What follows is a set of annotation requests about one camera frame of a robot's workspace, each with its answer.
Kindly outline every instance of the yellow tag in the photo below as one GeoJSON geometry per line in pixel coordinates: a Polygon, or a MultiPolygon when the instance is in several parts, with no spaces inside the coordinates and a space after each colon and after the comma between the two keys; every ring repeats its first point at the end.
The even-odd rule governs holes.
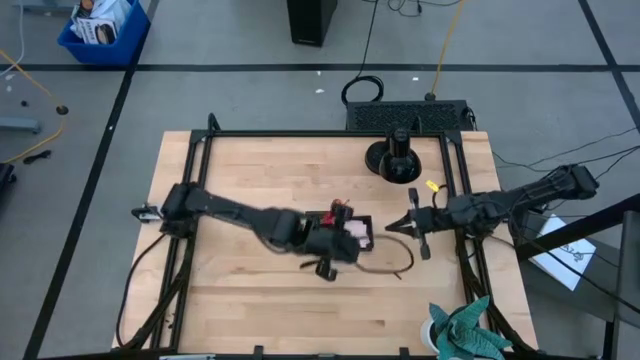
{"type": "Polygon", "coordinates": [[[436,183],[434,183],[433,181],[427,180],[426,184],[431,190],[433,190],[433,192],[440,191],[440,188],[438,187],[438,185],[436,185],[436,183]]]}

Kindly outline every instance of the yellow cable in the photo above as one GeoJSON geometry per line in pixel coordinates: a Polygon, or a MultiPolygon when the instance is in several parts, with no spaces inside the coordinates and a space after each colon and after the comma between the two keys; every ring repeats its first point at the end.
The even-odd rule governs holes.
{"type": "Polygon", "coordinates": [[[449,32],[447,32],[447,38],[444,40],[444,45],[442,45],[442,51],[440,52],[440,60],[438,60],[438,69],[436,70],[436,78],[433,81],[433,86],[431,86],[431,93],[434,95],[436,94],[436,86],[438,86],[438,79],[440,78],[440,69],[442,68],[442,62],[444,61],[444,54],[447,52],[447,46],[449,45],[449,40],[451,39],[453,30],[456,28],[456,24],[458,24],[458,18],[462,13],[463,6],[464,6],[464,0],[460,0],[460,3],[458,3],[458,8],[456,9],[456,15],[453,17],[453,21],[451,21],[451,25],[449,26],[449,32]]]}
{"type": "MultiPolygon", "coordinates": [[[[24,71],[20,65],[18,65],[15,61],[13,61],[12,58],[9,57],[9,55],[7,55],[4,50],[0,49],[0,55],[2,55],[2,57],[4,57],[5,59],[7,59],[7,61],[9,61],[16,69],[18,69],[18,71],[20,71],[20,73],[22,73],[22,75],[24,75],[24,77],[26,77],[27,79],[29,79],[29,81],[31,81],[31,83],[37,87],[39,87],[42,91],[44,91],[47,96],[49,96],[49,98],[51,98],[54,102],[57,102],[58,106],[62,106],[61,102],[57,101],[57,98],[49,91],[47,90],[47,88],[45,88],[44,86],[42,86],[39,82],[35,81],[31,75],[29,75],[26,71],[24,71]]],[[[64,121],[65,121],[65,116],[62,116],[62,119],[60,120],[60,127],[58,127],[58,131],[56,131],[55,133],[53,133],[53,135],[49,136],[48,138],[40,141],[39,143],[33,145],[32,147],[28,148],[27,150],[23,151],[22,153],[10,158],[9,160],[4,161],[5,164],[9,164],[12,163],[16,160],[20,160],[23,157],[29,155],[29,153],[31,153],[32,151],[34,151],[35,149],[43,146],[44,144],[54,140],[55,138],[57,138],[58,136],[60,136],[60,134],[62,134],[62,131],[64,130],[64,121]]]]}

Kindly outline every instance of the black metal frame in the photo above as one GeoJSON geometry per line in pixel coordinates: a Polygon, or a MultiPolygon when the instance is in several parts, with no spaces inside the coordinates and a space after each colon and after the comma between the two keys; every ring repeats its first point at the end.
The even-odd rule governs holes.
{"type": "MultiPolygon", "coordinates": [[[[631,283],[635,284],[634,280],[637,278],[638,269],[640,268],[636,259],[633,258],[633,256],[637,255],[637,246],[640,244],[640,241],[637,240],[637,237],[640,236],[640,193],[540,236],[535,241],[518,244],[516,246],[516,256],[518,261],[526,261],[536,255],[545,253],[543,249],[553,250],[620,224],[623,225],[623,232],[615,292],[619,297],[627,301],[636,300],[637,302],[640,300],[637,295],[637,285],[635,289],[628,288],[628,280],[625,282],[623,279],[632,277],[631,283]]],[[[621,320],[627,320],[637,325],[640,324],[640,315],[632,312],[626,306],[616,303],[613,321],[606,322],[602,350],[604,359],[614,360],[617,358],[618,333],[621,320]]]]}
{"type": "MultiPolygon", "coordinates": [[[[442,153],[442,163],[445,174],[445,181],[447,183],[448,197],[456,196],[456,185],[455,178],[453,175],[453,168],[451,165],[451,158],[449,152],[449,144],[453,144],[454,150],[456,152],[456,159],[458,162],[458,167],[460,171],[461,183],[464,193],[471,193],[471,181],[469,179],[469,173],[466,164],[466,158],[464,154],[463,144],[462,144],[462,136],[460,131],[445,131],[445,132],[425,132],[425,133],[412,133],[414,137],[418,138],[436,138],[440,144],[440,150],[442,153]]],[[[207,172],[209,168],[209,160],[211,156],[211,148],[213,139],[216,137],[384,137],[385,134],[383,132],[375,132],[375,131],[235,131],[235,130],[227,130],[223,131],[220,129],[215,118],[210,116],[209,118],[209,129],[207,130],[192,130],[191,137],[189,139],[189,148],[187,151],[187,159],[183,171],[182,180],[189,181],[193,175],[193,167],[195,164],[195,155],[196,149],[199,143],[204,142],[204,151],[201,158],[201,166],[198,174],[197,183],[199,186],[204,187],[204,184],[207,179],[207,172]]],[[[468,253],[466,249],[466,236],[461,231],[455,232],[456,238],[456,255],[458,256],[463,287],[465,292],[465,299],[467,303],[471,303],[475,300],[475,295],[479,293],[491,294],[491,284],[489,281],[489,272],[487,268],[486,258],[484,254],[484,250],[482,248],[482,244],[480,241],[473,241],[475,258],[477,261],[478,274],[480,275],[479,280],[472,279],[477,281],[480,284],[480,288],[478,287],[478,283],[469,280],[469,272],[473,275],[473,270],[470,267],[468,253]]],[[[169,245],[169,251],[167,253],[167,259],[165,264],[164,277],[162,280],[160,296],[162,297],[167,293],[169,285],[172,282],[180,239],[172,238],[171,243],[169,245]]],[[[193,250],[195,248],[196,235],[193,235],[186,239],[187,251],[185,251],[185,259],[183,262],[187,261],[189,265],[192,263],[193,251],[188,251],[189,249],[193,250]]],[[[189,277],[187,276],[186,281],[184,282],[182,288],[178,292],[177,302],[175,308],[175,317],[173,322],[173,327],[171,328],[171,336],[170,343],[168,347],[160,347],[160,341],[162,337],[162,323],[164,322],[164,317],[156,324],[156,327],[153,329],[150,341],[149,349],[142,350],[118,350],[115,349],[110,353],[101,353],[101,354],[86,354],[86,355],[76,355],[76,356],[65,356],[64,358],[70,359],[127,359],[127,358],[136,358],[136,359],[159,359],[163,356],[171,356],[178,354],[178,346],[180,343],[180,333],[182,329],[182,323],[184,319],[184,311],[186,305],[186,296],[189,288],[189,277]]],[[[489,326],[491,330],[497,331],[496,320],[492,318],[491,313],[488,316],[489,326]]],[[[564,357],[564,356],[554,356],[554,355],[546,355],[540,353],[513,353],[513,352],[505,352],[505,357],[507,359],[522,359],[522,360],[582,360],[581,358],[574,357],[564,357]]],[[[377,355],[353,355],[353,356],[344,356],[338,354],[309,354],[309,355],[265,355],[263,354],[263,347],[260,345],[256,345],[253,354],[215,354],[215,358],[218,360],[262,360],[262,359],[271,359],[271,360],[288,360],[288,359],[300,359],[300,360],[315,360],[320,358],[331,358],[331,359],[344,359],[344,360],[416,360],[416,359],[437,359],[437,356],[413,356],[409,354],[407,348],[399,348],[398,356],[377,356],[377,355]]]]}

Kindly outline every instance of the green plush toy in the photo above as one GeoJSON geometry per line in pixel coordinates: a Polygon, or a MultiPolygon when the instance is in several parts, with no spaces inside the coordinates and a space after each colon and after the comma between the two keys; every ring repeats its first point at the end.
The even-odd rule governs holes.
{"type": "Polygon", "coordinates": [[[489,296],[460,307],[449,316],[438,305],[429,304],[440,360],[472,360],[474,355],[504,360],[500,349],[511,346],[511,341],[477,326],[487,306],[489,296]]]}

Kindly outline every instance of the floor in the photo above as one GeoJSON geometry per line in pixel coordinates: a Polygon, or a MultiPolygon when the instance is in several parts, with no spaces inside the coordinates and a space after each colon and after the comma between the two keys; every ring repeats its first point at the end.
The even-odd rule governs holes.
{"type": "MultiPolygon", "coordinates": [[[[152,26],[142,66],[129,72],[133,77],[127,69],[77,65],[56,43],[64,15],[25,14],[23,64],[63,99],[71,119],[46,147],[52,157],[19,164],[19,180],[2,199],[0,359],[22,357],[65,241],[76,235],[39,354],[109,349],[139,231],[129,210],[147,196],[164,131],[202,128],[211,111],[224,129],[344,128],[340,91],[362,60],[373,4],[342,0],[325,45],[311,48],[290,42],[285,0],[141,3],[152,26]]],[[[422,16],[409,18],[390,11],[385,1],[378,8],[367,73],[383,79],[385,100],[419,100],[433,81],[455,6],[423,9],[422,16]]],[[[415,11],[415,3],[403,11],[415,11]]],[[[633,128],[640,124],[632,96],[640,97],[639,12],[634,0],[469,0],[445,60],[460,66],[445,67],[438,98],[467,100],[493,149],[520,163],[633,128]],[[586,8],[593,13],[591,24],[586,8]],[[594,36],[594,24],[603,38],[594,36]]],[[[0,49],[17,57],[18,10],[3,2],[0,20],[0,33],[9,35],[0,38],[0,49]]],[[[0,79],[3,115],[36,118],[43,131],[0,132],[0,160],[53,133],[60,121],[49,99],[13,74],[0,79]]],[[[349,98],[374,95],[374,89],[357,85],[349,98]]],[[[639,140],[632,131],[541,168],[613,153],[639,140]]],[[[637,193],[638,156],[602,177],[597,197],[567,202],[556,213],[588,214],[637,193]]],[[[588,167],[599,174],[615,159],[588,167]]],[[[538,176],[519,167],[499,169],[504,188],[538,176]]],[[[618,246],[620,229],[594,237],[618,246]]],[[[602,321],[535,293],[528,296],[542,349],[573,356],[601,352],[602,321]]],[[[624,336],[637,339],[640,332],[625,329],[624,336]]],[[[633,342],[627,344],[620,358],[640,357],[633,342]]]]}

